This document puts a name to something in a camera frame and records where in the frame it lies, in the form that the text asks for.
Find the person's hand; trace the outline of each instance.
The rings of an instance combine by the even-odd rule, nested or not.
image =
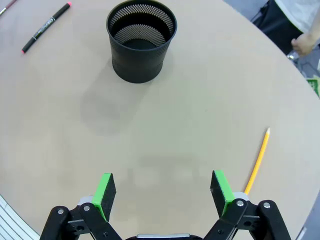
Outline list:
[[[297,39],[292,39],[291,44],[293,49],[299,54],[300,57],[311,53],[316,44],[317,39],[308,33],[301,34]]]

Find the table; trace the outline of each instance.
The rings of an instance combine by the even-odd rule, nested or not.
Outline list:
[[[106,30],[119,2],[74,0],[24,55],[24,44],[66,2],[17,1],[2,15],[3,197],[41,233],[52,207],[73,209],[113,172],[110,222],[123,239],[203,237],[218,219],[212,170],[243,191],[270,126],[249,197],[275,201],[295,239],[320,183],[320,101],[308,83],[220,0],[162,0],[178,22],[163,69],[151,82],[125,82],[112,69]]]

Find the person's arm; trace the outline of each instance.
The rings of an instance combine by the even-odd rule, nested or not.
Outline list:
[[[320,8],[318,9],[312,26],[309,32],[301,34],[297,39],[292,39],[291,44],[293,49],[299,54],[299,56],[308,55],[317,40],[320,38]]]

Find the pen holder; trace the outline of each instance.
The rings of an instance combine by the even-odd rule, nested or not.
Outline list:
[[[177,30],[174,14],[153,0],[129,0],[116,6],[106,20],[112,66],[130,83],[145,83],[161,71]]]

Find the floor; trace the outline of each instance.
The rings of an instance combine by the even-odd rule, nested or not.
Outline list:
[[[267,2],[266,0],[224,0],[234,9],[240,12],[248,20],[252,20],[259,9]],[[307,77],[313,77],[313,75],[320,76],[318,72],[318,62],[320,59],[320,49],[317,46],[311,54],[303,57],[298,62],[298,68],[303,71]],[[300,235],[296,240],[319,240],[320,239],[320,193],[314,203],[314,206],[309,214],[309,217],[305,221],[305,224],[301,230]]]

